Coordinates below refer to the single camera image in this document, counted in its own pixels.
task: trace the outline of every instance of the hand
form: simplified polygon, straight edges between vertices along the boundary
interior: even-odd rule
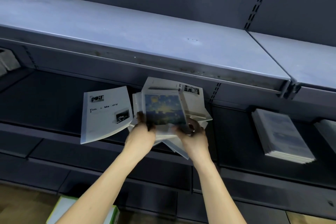
[[[191,133],[191,136],[186,135],[178,127],[175,127],[175,133],[179,139],[181,139],[185,150],[187,151],[189,157],[194,163],[195,168],[197,169],[202,164],[207,163],[209,160],[212,162],[208,148],[208,139],[205,135],[204,129],[197,121],[187,118],[187,122],[194,129],[194,132]]]
[[[139,162],[151,150],[155,142],[155,126],[149,130],[142,112],[136,114],[138,124],[129,133],[123,152],[127,152],[135,161]]]

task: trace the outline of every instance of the starry painting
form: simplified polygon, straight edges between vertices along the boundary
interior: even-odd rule
[[[178,95],[145,94],[147,123],[155,125],[186,124]]]

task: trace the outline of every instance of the forearm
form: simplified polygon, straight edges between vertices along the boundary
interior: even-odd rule
[[[57,224],[101,224],[104,222],[127,175],[137,164],[122,152],[99,179],[60,218]]]
[[[209,160],[196,166],[201,181],[209,224],[246,224],[220,177]]]

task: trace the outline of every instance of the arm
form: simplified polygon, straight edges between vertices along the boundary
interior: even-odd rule
[[[176,134],[199,174],[209,224],[246,224],[211,160],[204,129],[195,120],[188,121],[195,130],[193,135],[179,129]]]
[[[123,151],[99,179],[69,208],[57,224],[102,224],[127,175],[151,150],[155,130],[148,131],[142,113],[128,135]]]

